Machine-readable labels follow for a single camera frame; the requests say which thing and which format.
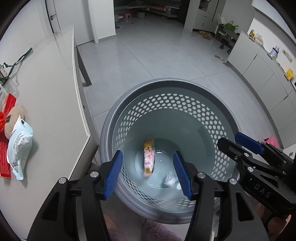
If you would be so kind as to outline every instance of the green handbag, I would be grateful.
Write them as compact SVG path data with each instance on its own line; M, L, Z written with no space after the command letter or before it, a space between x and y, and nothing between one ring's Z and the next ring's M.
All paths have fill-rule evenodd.
M231 21L230 23L226 24L226 28L228 28L230 31L234 32L235 28L238 27L238 25L232 25L233 21Z

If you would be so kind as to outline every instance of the beige plush object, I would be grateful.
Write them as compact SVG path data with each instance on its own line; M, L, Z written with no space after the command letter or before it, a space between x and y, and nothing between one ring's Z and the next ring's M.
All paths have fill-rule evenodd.
M6 117L6 122L4 126L4 133L7 139L10 139L13 127L17 122L18 117L25 119L25 110L21 106L14 106Z

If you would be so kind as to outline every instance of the pink snack package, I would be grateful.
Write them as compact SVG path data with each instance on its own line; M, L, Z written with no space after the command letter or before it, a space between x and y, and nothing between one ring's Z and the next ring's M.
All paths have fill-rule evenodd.
M150 177L154 166L154 139L146 140L144 145L144 174L143 177Z

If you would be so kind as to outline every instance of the pink stool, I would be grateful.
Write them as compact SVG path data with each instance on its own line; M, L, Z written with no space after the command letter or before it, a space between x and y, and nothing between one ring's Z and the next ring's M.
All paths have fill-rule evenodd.
M278 148L278 144L277 144L277 141L276 141L276 138L275 137L268 137L266 139L264 139L264 143L269 143L269 144L272 144L274 147Z
M127 13L124 14L124 18L125 18L125 19L128 19L128 17L131 18L131 14L127 12Z

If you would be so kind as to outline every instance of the blue gripper pad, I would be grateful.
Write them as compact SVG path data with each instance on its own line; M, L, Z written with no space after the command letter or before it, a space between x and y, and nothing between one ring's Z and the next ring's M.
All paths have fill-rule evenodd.
M237 133L234 139L238 144L242 145L243 147L246 147L248 150L255 154L262 154L264 151L259 142L253 140L252 138L246 136L241 132Z
M173 164L176 170L183 194L190 200L193 196L191 190L191 180L182 164L182 161L178 154L175 152L173 156Z
M103 196L106 200L113 194L113 190L116 186L118 175L121 170L122 163L123 163L122 152L121 151L116 152L112 161L113 160L114 160L114 163L113 163L113 165L109 171L109 174L107 175L106 180L105 180L105 187L104 187Z

